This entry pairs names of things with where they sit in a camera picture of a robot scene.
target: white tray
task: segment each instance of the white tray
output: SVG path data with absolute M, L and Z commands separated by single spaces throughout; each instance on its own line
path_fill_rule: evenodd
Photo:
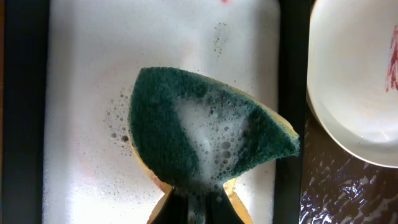
M 142 67 L 201 73 L 276 110 L 278 48 L 276 0 L 53 0 L 44 223 L 146 223 L 163 193 L 121 141 Z M 238 178 L 254 223 L 272 222 L 274 175 L 267 162 Z

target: black surface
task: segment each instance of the black surface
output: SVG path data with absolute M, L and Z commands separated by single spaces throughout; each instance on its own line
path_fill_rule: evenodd
M 226 192 L 209 192 L 206 196 L 206 224 L 244 224 L 235 212 Z
M 8 0 L 4 34 L 2 223 L 42 223 L 49 0 Z
M 175 193 L 169 193 L 162 209 L 151 224 L 186 224 L 188 223 L 188 198 Z
M 298 157 L 276 162 L 273 223 L 298 223 L 311 0 L 280 0 L 279 114 L 300 135 Z

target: white plate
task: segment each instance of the white plate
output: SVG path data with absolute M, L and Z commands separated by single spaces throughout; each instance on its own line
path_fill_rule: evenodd
M 397 25 L 396 0 L 318 0 L 310 25 L 307 85 L 319 122 L 343 149 L 386 167 L 398 167 Z
M 53 0 L 44 223 L 146 223 L 162 192 L 121 141 L 142 67 L 208 75 L 276 110 L 278 48 L 277 0 Z M 255 223 L 272 221 L 274 174 L 268 162 L 238 178 Z

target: green scouring pad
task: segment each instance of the green scouring pad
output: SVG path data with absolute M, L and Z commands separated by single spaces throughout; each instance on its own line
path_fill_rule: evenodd
M 176 68 L 143 68 L 131 96 L 129 131 L 161 181 L 222 189 L 266 161 L 297 156 L 299 136 L 277 113 L 214 79 Z

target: wet countertop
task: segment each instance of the wet countertop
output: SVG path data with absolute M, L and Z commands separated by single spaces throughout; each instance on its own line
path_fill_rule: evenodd
M 305 115 L 300 223 L 398 223 L 398 169 L 352 156 Z

